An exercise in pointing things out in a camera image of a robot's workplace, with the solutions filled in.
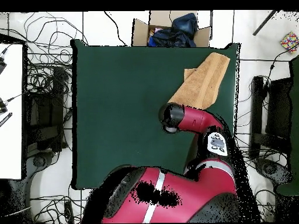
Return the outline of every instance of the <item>black stand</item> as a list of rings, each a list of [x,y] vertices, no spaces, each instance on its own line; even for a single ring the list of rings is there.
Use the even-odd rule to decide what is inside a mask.
[[[282,108],[273,105],[273,103],[281,100],[280,98],[274,99],[274,89],[279,83],[284,82],[286,84],[288,79],[281,79],[272,81],[270,85],[269,107],[268,107],[268,120],[267,120],[267,134],[262,134],[262,110],[263,110],[263,78],[261,76],[255,76],[252,80],[252,112],[251,112],[251,140],[249,146],[249,157],[251,159],[257,159],[259,157],[260,146],[265,146],[274,149],[278,152],[285,153],[287,156],[290,153],[290,138],[286,133],[282,133],[281,129],[288,129],[288,125],[284,120],[287,119],[287,114],[290,109],[284,107],[282,112],[278,112]],[[284,101],[287,101],[286,96],[282,96]]]
[[[258,32],[262,29],[262,27],[272,18],[272,16],[276,13],[276,10],[271,11],[271,13],[267,16],[267,18],[263,21],[263,23],[255,30],[253,33],[254,36],[258,34]]]

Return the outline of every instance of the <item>green table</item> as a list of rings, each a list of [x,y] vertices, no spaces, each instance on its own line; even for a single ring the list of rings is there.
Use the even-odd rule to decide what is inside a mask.
[[[123,164],[182,173],[193,134],[164,133],[158,111],[182,84],[184,69],[197,68],[213,52],[231,60],[208,111],[233,131],[238,44],[225,49],[88,47],[74,40],[72,47],[74,188],[98,187]]]
[[[277,192],[285,196],[299,196],[299,56],[290,61],[290,75],[293,86],[290,91],[291,99],[291,152],[289,162],[293,175],[291,183],[277,187]]]

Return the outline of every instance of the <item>black cable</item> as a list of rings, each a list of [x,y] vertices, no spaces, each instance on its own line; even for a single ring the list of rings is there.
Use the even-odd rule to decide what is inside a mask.
[[[108,16],[108,18],[115,24],[115,26],[116,26],[116,29],[117,29],[117,36],[118,36],[118,38],[119,38],[119,40],[124,44],[124,46],[127,46],[126,44],[125,44],[125,42],[123,42],[121,39],[120,39],[120,37],[119,37],[119,27],[118,27],[118,25],[116,24],[116,22],[106,13],[106,11],[104,11],[104,13],[105,13],[105,15],[106,16]]]
[[[5,54],[6,52],[7,52],[7,49],[10,47],[10,46],[12,46],[13,44],[10,44],[10,45],[8,45],[1,53],[0,53],[0,56],[3,54]]]
[[[171,21],[171,25],[172,25],[172,20],[171,20],[171,10],[169,11],[169,20]]]
[[[289,48],[288,50],[286,50],[286,51],[284,51],[284,52],[281,52],[280,54],[278,54],[276,57],[275,57],[275,59],[274,59],[274,61],[273,61],[273,63],[271,64],[271,67],[270,67],[270,72],[269,72],[269,76],[268,76],[268,80],[267,80],[267,82],[266,82],[266,84],[265,84],[265,89],[264,90],[267,90],[268,91],[268,85],[269,85],[269,78],[270,78],[270,75],[271,75],[271,72],[272,72],[272,69],[274,68],[274,64],[275,64],[275,62],[276,62],[276,60],[277,60],[277,58],[280,56],[280,55],[282,55],[282,54],[284,54],[284,53],[287,53],[288,51],[290,51],[290,50],[292,50],[292,49],[294,49],[296,46],[298,46],[299,45],[299,43],[298,44],[296,44],[296,45],[294,45],[294,46],[292,46],[291,48]]]

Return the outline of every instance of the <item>cable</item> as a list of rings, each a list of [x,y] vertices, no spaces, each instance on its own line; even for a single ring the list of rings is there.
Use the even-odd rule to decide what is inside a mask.
[[[120,37],[119,37],[119,27],[118,27],[118,25],[116,24],[116,22],[106,13],[106,11],[104,11],[104,13],[105,13],[105,15],[106,16],[108,16],[108,18],[115,24],[115,26],[116,26],[116,29],[117,29],[117,36],[118,36],[118,38],[119,38],[119,40],[124,44],[124,46],[127,46],[126,44],[125,44],[125,42],[123,42],[121,39],[120,39]]]
[[[9,215],[6,215],[6,216],[12,216],[12,215],[16,215],[16,214],[18,214],[18,213],[21,213],[21,212],[23,212],[23,211],[27,211],[28,209],[30,209],[32,206],[30,206],[30,207],[28,207],[28,208],[26,208],[26,209],[23,209],[23,210],[21,210],[21,211],[17,211],[17,212],[15,212],[15,213],[12,213],[12,214],[9,214]]]
[[[286,50],[286,51],[284,51],[284,52],[281,52],[280,54],[278,54],[278,55],[275,57],[273,63],[272,63],[271,66],[270,66],[270,72],[269,72],[268,80],[267,80],[267,82],[266,82],[266,84],[265,84],[265,89],[264,89],[264,90],[268,91],[268,89],[269,89],[269,87],[268,87],[268,84],[269,84],[269,78],[270,78],[272,69],[274,68],[274,64],[275,64],[277,58],[278,58],[280,55],[282,55],[282,54],[284,54],[284,53],[287,53],[288,51],[294,49],[294,48],[295,48],[296,46],[298,46],[298,45],[299,45],[299,43],[297,43],[296,45],[292,46],[292,47],[289,48],[288,50]]]
[[[172,25],[172,20],[171,20],[171,10],[169,11],[169,20],[171,21],[171,25]]]
[[[40,200],[40,199],[45,199],[45,198],[54,198],[54,197],[62,197],[61,199],[52,199],[44,208],[41,209],[41,211],[36,214],[34,216],[34,223],[37,223],[39,217],[42,214],[48,214],[48,216],[51,218],[51,220],[47,220],[45,222],[42,223],[48,223],[48,222],[52,222],[52,224],[55,224],[56,221],[58,221],[59,224],[62,224],[60,217],[63,216],[65,218],[65,221],[68,222],[68,219],[65,215],[65,213],[61,213],[57,207],[58,203],[61,203],[62,201],[65,201],[65,199],[67,198],[69,201],[71,201],[73,204],[81,207],[84,209],[84,207],[78,205],[75,203],[74,200],[72,200],[70,197],[68,196],[63,196],[63,195],[55,195],[55,196],[50,196],[50,197],[40,197],[40,198],[32,198],[31,200]],[[54,219],[53,216],[51,215],[50,212],[54,212],[56,214],[56,218]],[[75,219],[79,220],[79,223],[81,222],[81,219],[78,217],[80,215],[74,216]]]
[[[0,53],[0,56],[1,55],[4,55],[6,52],[7,52],[7,49],[12,46],[13,44],[10,44],[9,46],[7,46],[1,53]]]

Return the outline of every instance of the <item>floor tile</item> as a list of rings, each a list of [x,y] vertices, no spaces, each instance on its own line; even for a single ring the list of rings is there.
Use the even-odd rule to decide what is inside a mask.
[[[63,149],[57,163],[43,171],[38,172],[31,186],[31,198],[50,197],[53,195],[68,195],[69,184],[72,179],[72,152],[67,148]],[[70,197],[79,200],[80,191],[69,190]]]
[[[197,11],[197,21],[198,21],[199,29],[210,26],[210,14],[211,14],[210,10]]]
[[[82,34],[79,32],[82,31],[82,12],[30,12],[27,14],[14,12],[9,17],[9,27],[11,29],[18,31],[25,37],[27,32],[28,40],[42,43],[42,46],[48,46],[49,43],[52,45],[51,49],[48,50],[33,43],[28,43],[29,52],[59,54],[67,50],[66,52],[72,53],[69,41],[71,39],[82,39]],[[18,34],[12,33],[12,36],[24,39]]]
[[[225,48],[232,42],[233,10],[213,11],[213,39],[210,47]]]
[[[299,14],[283,12],[275,14],[253,36],[253,32],[259,27],[270,13],[270,10],[235,10],[234,42],[241,43],[240,58],[274,60],[275,57],[286,49],[280,41],[293,31],[299,35]],[[291,60],[298,52],[291,55],[289,52],[279,56],[278,60]]]
[[[7,14],[0,12],[0,33],[7,35],[8,32],[6,30],[1,30],[7,28],[8,28],[8,16]]]
[[[119,27],[119,37],[131,46],[133,19],[148,23],[149,11],[107,11]],[[84,12],[84,35],[90,46],[123,46],[116,25],[104,11]]]

